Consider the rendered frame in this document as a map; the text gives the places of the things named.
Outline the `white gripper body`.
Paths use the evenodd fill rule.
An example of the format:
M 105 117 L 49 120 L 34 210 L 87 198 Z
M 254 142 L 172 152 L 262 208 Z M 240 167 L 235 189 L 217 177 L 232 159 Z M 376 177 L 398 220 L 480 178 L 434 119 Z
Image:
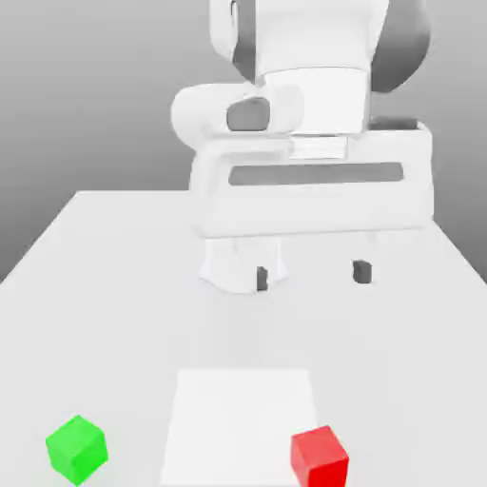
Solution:
M 432 152 L 416 120 L 343 139 L 215 138 L 192 165 L 194 227 L 219 239 L 424 226 L 434 215 Z

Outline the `small red cube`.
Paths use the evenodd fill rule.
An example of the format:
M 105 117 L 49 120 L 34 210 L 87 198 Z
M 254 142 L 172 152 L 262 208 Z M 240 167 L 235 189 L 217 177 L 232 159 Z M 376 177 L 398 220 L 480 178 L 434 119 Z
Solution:
M 290 461 L 300 487 L 345 487 L 349 456 L 329 426 L 294 435 Z

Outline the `small green cube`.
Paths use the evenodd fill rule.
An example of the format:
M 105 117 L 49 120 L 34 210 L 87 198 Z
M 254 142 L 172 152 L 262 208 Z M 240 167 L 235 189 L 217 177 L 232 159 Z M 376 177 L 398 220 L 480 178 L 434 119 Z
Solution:
M 105 433 L 80 415 L 46 438 L 52 468 L 79 487 L 108 460 Z

